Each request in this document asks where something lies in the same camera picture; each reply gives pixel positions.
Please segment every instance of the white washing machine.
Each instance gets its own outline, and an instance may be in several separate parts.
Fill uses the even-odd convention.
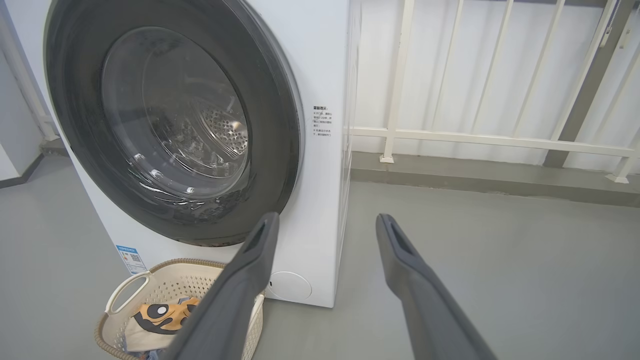
[[[277,211],[268,296],[333,306],[356,1],[5,1],[132,274],[175,258],[229,262]]]

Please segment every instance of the railing bar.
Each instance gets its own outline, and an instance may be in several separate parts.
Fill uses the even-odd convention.
[[[396,69],[394,72],[394,86],[391,89],[391,103],[389,106],[387,122],[387,139],[385,141],[385,152],[380,157],[382,163],[393,163],[393,148],[398,115],[400,112],[400,100],[402,99],[402,88],[404,83],[404,68],[409,51],[409,40],[411,39],[411,25],[413,19],[414,0],[404,0],[402,24],[400,26],[400,40],[398,43],[398,54]]]
[[[498,32],[498,39],[495,41],[495,47],[493,48],[493,55],[491,57],[491,64],[489,64],[489,71],[486,74],[486,79],[484,80],[484,87],[482,89],[482,94],[480,95],[480,102],[478,103],[478,107],[476,109],[476,115],[474,116],[474,122],[471,125],[471,133],[476,133],[476,126],[478,121],[478,116],[480,116],[480,111],[482,110],[482,105],[484,104],[484,96],[487,93],[487,89],[491,84],[491,80],[493,79],[493,70],[495,69],[496,59],[500,55],[500,50],[502,49],[502,41],[507,33],[507,25],[509,24],[509,16],[511,15],[511,7],[513,6],[513,0],[507,0],[507,5],[504,8],[504,15],[502,16],[502,24],[500,24],[500,30]]]
[[[547,50],[549,49],[549,45],[551,44],[551,40],[553,39],[554,33],[556,32],[556,28],[558,25],[558,21],[560,20],[560,13],[562,12],[564,6],[564,0],[558,0],[556,3],[556,10],[554,12],[554,16],[551,19],[551,23],[549,24],[549,28],[547,30],[547,35],[545,37],[545,41],[542,45],[542,50],[540,51],[540,55],[538,56],[538,62],[536,63],[536,67],[533,70],[533,75],[531,76],[531,81],[529,82],[529,87],[527,88],[527,93],[524,96],[524,101],[522,103],[522,107],[520,107],[520,113],[518,114],[518,119],[516,120],[515,127],[513,128],[513,137],[517,138],[520,133],[520,128],[522,127],[522,119],[524,115],[527,113],[529,106],[531,104],[531,94],[533,94],[538,85],[538,76],[542,66],[544,65],[545,59],[547,57]]]
[[[449,68],[449,60],[451,60],[451,54],[453,52],[454,45],[456,43],[456,34],[458,27],[460,26],[460,17],[462,16],[462,4],[464,0],[458,0],[458,9],[456,10],[456,18],[453,20],[453,30],[451,31],[451,39],[449,41],[449,49],[447,50],[447,57],[445,58],[444,70],[442,72],[442,81],[440,82],[440,89],[438,91],[438,99],[436,101],[436,110],[433,114],[433,121],[428,126],[428,129],[433,129],[438,120],[440,119],[440,107],[442,105],[442,94],[444,92],[445,83],[447,82],[447,69]]]
[[[602,10],[602,16],[600,17],[600,22],[596,27],[595,34],[591,39],[591,45],[589,45],[589,50],[587,50],[587,55],[585,55],[584,61],[582,62],[582,68],[580,70],[580,76],[575,82],[575,86],[573,87],[573,92],[569,100],[567,101],[564,111],[560,116],[558,123],[556,124],[556,129],[554,130],[553,135],[551,136],[551,140],[558,140],[560,138],[560,134],[564,129],[564,125],[566,121],[569,119],[569,114],[575,104],[575,100],[578,98],[578,94],[580,93],[580,89],[582,88],[582,84],[584,83],[584,79],[587,77],[587,73],[589,72],[589,68],[591,67],[591,63],[593,62],[593,58],[598,51],[598,47],[600,45],[600,39],[602,39],[602,35],[607,28],[607,24],[609,23],[609,19],[611,18],[611,14],[613,13],[613,9],[615,8],[616,0],[608,0],[607,5],[604,10]]]
[[[598,126],[598,130],[596,130],[596,133],[593,136],[593,139],[591,141],[592,143],[599,143],[601,141],[602,134],[604,133],[604,129],[610,123],[611,119],[613,118],[613,114],[616,113],[616,109],[618,108],[618,104],[620,102],[620,95],[625,91],[625,89],[627,89],[627,86],[629,84],[629,79],[631,78],[631,75],[634,73],[634,71],[638,67],[638,64],[640,63],[639,60],[640,60],[640,44],[638,44],[638,46],[636,47],[636,52],[631,58],[631,62],[627,66],[627,70],[625,71],[625,74],[622,76],[622,79],[620,80],[620,84],[616,89],[616,93],[613,95],[613,98],[611,98],[611,102],[607,107],[607,111],[605,111],[604,117],[602,118],[602,121]]]
[[[386,137],[387,129],[375,127],[354,127],[353,135]],[[412,140],[431,140],[441,142],[479,143],[483,145],[499,145],[510,147],[527,147],[533,149],[560,150],[572,152],[585,152],[587,154],[599,154],[608,156],[630,157],[635,153],[634,149],[616,146],[592,145],[580,142],[552,141],[532,138],[510,138],[497,135],[472,135],[463,133],[440,133],[425,130],[396,129],[396,138]]]

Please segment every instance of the white plastic basket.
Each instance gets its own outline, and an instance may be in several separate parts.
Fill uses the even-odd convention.
[[[124,352],[124,329],[130,317],[135,315],[142,304],[161,304],[179,297],[202,299],[222,269],[222,263],[196,259],[175,259],[161,263],[147,272],[133,275],[125,280],[111,294],[104,314],[95,329],[98,346],[112,356],[122,360],[138,360]],[[120,293],[136,279],[145,278],[144,284],[118,309],[113,303]],[[264,294],[255,301],[249,321],[249,329],[244,343],[243,360],[250,360],[262,333],[262,303]]]

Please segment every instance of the gray floor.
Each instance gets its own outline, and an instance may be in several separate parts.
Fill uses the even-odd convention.
[[[352,183],[334,309],[268,300],[254,359],[410,359],[374,239],[396,217],[501,359],[640,356],[640,209]],[[0,190],[2,358],[109,359],[93,327],[127,276],[69,159]]]

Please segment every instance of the basket handle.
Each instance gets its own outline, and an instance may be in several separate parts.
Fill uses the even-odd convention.
[[[113,292],[113,294],[111,294],[111,297],[109,298],[109,300],[107,301],[107,306],[106,309],[104,310],[105,313],[109,314],[109,316],[117,314],[120,312],[120,310],[122,310],[126,305],[128,305],[128,303],[134,298],[136,297],[136,295],[142,291],[142,289],[149,283],[150,280],[150,272],[145,271],[145,272],[141,272],[139,274],[135,274],[133,276],[131,276],[130,278],[128,278],[127,280],[125,280],[122,284],[120,284],[118,286],[118,288],[116,288],[116,290]],[[120,293],[122,292],[122,290],[124,290],[124,288],[126,288],[128,285],[130,285],[132,282],[134,282],[135,280],[144,277],[145,278],[145,283],[142,284],[135,293],[133,293],[133,295],[131,295],[127,301],[125,301],[122,305],[120,305],[120,307],[116,310],[113,309],[113,303],[115,302],[115,300],[120,296]]]

